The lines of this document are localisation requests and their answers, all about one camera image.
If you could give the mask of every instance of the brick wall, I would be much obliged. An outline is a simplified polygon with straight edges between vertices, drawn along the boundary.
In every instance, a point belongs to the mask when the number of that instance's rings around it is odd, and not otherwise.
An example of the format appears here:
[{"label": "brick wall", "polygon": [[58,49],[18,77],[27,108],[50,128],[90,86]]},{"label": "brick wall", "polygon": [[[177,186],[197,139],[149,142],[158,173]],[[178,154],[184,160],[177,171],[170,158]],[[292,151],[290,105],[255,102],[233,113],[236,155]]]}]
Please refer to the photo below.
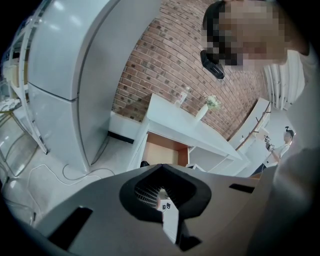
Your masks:
[{"label": "brick wall", "polygon": [[208,4],[201,0],[163,0],[160,14],[137,42],[119,81],[113,111],[141,122],[151,94],[175,102],[190,91],[182,108],[196,115],[205,97],[216,95],[221,109],[202,121],[226,139],[239,128],[259,97],[267,98],[262,72],[225,69],[216,79],[200,60],[201,27]]}]

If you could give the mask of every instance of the white shirt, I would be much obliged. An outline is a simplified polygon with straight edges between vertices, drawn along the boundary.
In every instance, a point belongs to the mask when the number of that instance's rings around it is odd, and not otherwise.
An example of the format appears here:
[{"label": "white shirt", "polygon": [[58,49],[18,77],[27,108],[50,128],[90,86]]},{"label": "white shirt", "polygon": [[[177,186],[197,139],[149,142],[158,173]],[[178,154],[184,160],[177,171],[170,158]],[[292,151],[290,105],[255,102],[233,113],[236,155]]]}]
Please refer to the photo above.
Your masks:
[{"label": "white shirt", "polygon": [[[288,149],[290,148],[290,144],[283,144],[280,147],[277,147],[273,150],[273,152],[275,152],[280,159],[282,158],[282,156],[288,151]],[[268,158],[264,161],[264,165],[265,167],[271,167],[271,166],[276,166],[278,164],[277,160],[274,158],[274,156],[272,155],[272,153],[268,156]]]}]

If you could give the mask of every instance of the black slot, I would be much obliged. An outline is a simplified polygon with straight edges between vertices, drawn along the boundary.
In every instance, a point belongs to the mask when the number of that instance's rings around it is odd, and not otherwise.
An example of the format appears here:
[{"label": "black slot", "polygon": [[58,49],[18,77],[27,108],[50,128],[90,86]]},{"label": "black slot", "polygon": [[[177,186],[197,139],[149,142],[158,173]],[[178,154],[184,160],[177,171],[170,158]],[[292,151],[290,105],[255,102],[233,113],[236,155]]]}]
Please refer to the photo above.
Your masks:
[{"label": "black slot", "polygon": [[231,184],[229,186],[229,188],[234,189],[234,190],[239,190],[239,191],[243,191],[246,193],[252,193],[255,188],[253,186],[245,186],[245,185],[240,185],[240,184]]},{"label": "black slot", "polygon": [[71,243],[76,238],[77,234],[84,226],[92,210],[88,208],[77,208],[48,238],[50,242],[60,247],[61,249],[68,250]]},{"label": "black slot", "polygon": [[130,144],[133,144],[135,142],[135,140],[132,139],[132,138],[124,137],[124,136],[116,134],[116,133],[114,133],[112,131],[109,131],[109,136],[112,137],[112,138],[115,138],[117,140],[130,143]]}]

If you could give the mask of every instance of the refrigerator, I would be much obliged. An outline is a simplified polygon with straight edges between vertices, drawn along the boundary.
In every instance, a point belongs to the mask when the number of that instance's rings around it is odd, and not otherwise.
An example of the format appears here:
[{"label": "refrigerator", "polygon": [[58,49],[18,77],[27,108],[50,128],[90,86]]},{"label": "refrigerator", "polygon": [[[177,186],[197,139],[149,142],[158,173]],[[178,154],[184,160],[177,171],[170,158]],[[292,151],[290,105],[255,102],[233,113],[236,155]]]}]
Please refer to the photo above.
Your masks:
[{"label": "refrigerator", "polygon": [[30,108],[47,147],[90,171],[126,62],[161,0],[53,0],[31,42]]}]

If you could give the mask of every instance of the flower vase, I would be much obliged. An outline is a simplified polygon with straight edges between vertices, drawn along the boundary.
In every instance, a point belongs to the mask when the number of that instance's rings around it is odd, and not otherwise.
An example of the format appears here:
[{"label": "flower vase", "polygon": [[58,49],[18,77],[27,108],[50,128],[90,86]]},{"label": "flower vase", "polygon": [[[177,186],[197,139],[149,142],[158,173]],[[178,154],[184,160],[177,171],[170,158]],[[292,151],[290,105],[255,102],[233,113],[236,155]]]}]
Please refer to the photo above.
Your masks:
[{"label": "flower vase", "polygon": [[208,105],[204,104],[204,106],[199,110],[198,114],[196,114],[195,116],[195,121],[199,122],[201,120],[201,118],[203,118],[205,116],[205,114],[208,111]]}]

